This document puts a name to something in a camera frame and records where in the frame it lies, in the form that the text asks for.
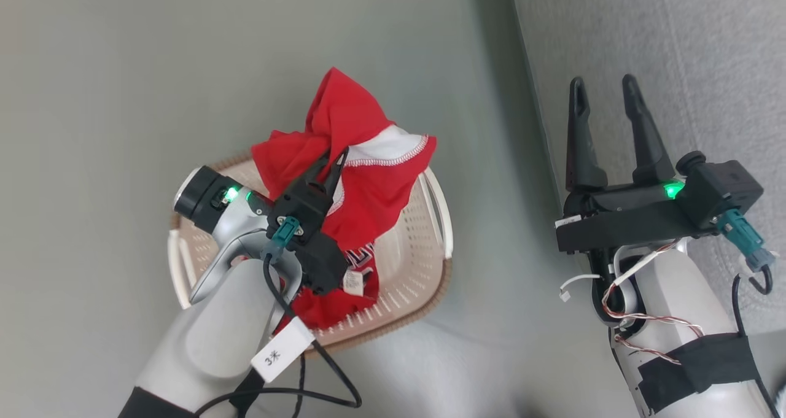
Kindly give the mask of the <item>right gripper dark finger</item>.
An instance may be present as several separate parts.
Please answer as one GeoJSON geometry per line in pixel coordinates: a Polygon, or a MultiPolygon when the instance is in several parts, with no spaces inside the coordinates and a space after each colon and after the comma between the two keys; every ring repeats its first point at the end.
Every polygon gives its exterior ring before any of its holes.
{"type": "Polygon", "coordinates": [[[570,83],[566,152],[568,192],[600,190],[607,186],[607,174],[597,161],[589,126],[591,113],[586,85],[581,77],[570,83]]]}
{"type": "Polygon", "coordinates": [[[671,180],[675,176],[674,167],[636,77],[626,74],[621,80],[621,87],[636,156],[632,182],[637,186],[654,186],[671,180]]]}

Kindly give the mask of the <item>black tape band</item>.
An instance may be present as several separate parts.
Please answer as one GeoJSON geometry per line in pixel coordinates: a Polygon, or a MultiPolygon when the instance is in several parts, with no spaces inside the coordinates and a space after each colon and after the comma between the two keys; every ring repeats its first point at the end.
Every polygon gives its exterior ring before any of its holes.
{"type": "Polygon", "coordinates": [[[749,339],[736,333],[704,335],[638,368],[637,390],[652,412],[661,412],[713,385],[737,384],[759,378],[749,339]]]}

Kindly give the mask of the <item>beige perforated laundry basket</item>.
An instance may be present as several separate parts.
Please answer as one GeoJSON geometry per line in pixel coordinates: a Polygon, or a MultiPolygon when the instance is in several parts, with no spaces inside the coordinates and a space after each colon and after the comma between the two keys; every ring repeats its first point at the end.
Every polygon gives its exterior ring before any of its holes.
{"type": "MultiPolygon", "coordinates": [[[[267,189],[251,156],[212,168],[266,196],[267,189]]],[[[373,307],[348,315],[338,325],[311,330],[326,351],[355,346],[418,320],[435,307],[447,288],[452,255],[449,213],[429,169],[413,186],[407,206],[391,230],[375,244],[379,294],[373,307]]],[[[218,255],[210,234],[174,211],[168,237],[169,273],[182,310],[187,294],[218,255]]]]}

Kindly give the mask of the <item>red white sports garment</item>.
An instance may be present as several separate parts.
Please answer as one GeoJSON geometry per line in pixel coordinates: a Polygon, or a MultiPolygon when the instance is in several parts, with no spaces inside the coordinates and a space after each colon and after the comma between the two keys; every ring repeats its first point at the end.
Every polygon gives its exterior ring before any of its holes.
{"type": "Polygon", "coordinates": [[[325,330],[375,305],[376,240],[398,222],[436,147],[434,136],[401,129],[369,91],[337,68],[323,77],[302,131],[273,131],[252,146],[252,159],[272,199],[323,154],[336,160],[346,152],[323,230],[337,240],[348,261],[350,289],[325,295],[300,290],[292,309],[308,328],[325,330]]]}

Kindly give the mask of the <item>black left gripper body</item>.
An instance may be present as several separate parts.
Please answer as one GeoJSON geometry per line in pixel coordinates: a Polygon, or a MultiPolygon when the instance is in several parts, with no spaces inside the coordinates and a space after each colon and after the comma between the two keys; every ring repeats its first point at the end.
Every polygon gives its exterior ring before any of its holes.
{"type": "Polygon", "coordinates": [[[349,265],[336,240],[322,231],[308,239],[296,236],[293,251],[302,268],[302,284],[315,295],[338,289],[349,265]]]}

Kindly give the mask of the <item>grey fabric sofa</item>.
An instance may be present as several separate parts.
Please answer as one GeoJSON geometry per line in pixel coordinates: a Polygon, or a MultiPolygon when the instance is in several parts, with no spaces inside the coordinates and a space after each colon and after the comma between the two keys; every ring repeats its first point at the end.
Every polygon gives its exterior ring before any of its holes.
{"type": "Polygon", "coordinates": [[[637,77],[672,161],[700,150],[763,186],[747,219],[780,256],[774,291],[741,287],[750,334],[786,330],[786,0],[515,0],[548,154],[564,200],[570,81],[590,101],[612,185],[636,166],[621,80],[637,77]]]}

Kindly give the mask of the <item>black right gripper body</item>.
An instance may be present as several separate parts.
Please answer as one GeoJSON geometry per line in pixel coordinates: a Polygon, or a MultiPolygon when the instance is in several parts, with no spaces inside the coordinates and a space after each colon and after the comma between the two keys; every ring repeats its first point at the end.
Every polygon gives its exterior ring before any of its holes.
{"type": "Polygon", "coordinates": [[[662,185],[570,186],[556,227],[561,252],[590,253],[621,246],[654,244],[716,231],[718,190],[688,181],[662,185]]]}

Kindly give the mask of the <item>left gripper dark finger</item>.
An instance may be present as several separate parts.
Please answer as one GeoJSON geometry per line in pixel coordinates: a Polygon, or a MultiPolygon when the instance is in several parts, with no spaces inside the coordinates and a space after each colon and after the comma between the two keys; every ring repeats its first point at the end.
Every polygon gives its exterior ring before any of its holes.
{"type": "Polygon", "coordinates": [[[302,180],[307,185],[326,185],[332,170],[330,150],[326,150],[302,174],[302,180]]]}
{"type": "Polygon", "coordinates": [[[337,155],[333,161],[329,163],[328,174],[324,180],[324,189],[326,195],[331,197],[331,199],[334,199],[348,152],[349,147],[346,147],[342,150],[342,152],[340,152],[339,155],[337,155]]]}

